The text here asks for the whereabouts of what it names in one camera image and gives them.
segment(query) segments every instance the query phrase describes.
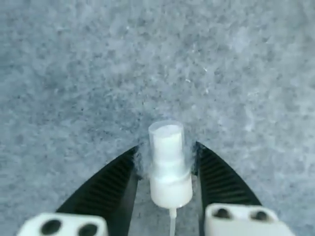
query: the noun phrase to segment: gray carpet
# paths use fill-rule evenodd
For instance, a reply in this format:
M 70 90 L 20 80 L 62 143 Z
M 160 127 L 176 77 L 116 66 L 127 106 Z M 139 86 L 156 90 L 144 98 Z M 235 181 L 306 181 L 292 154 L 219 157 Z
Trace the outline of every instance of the gray carpet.
M 315 235 L 314 0 L 2 0 L 0 15 L 2 235 L 161 118 Z M 141 183 L 129 235 L 167 233 Z M 177 235 L 198 235 L 194 201 Z

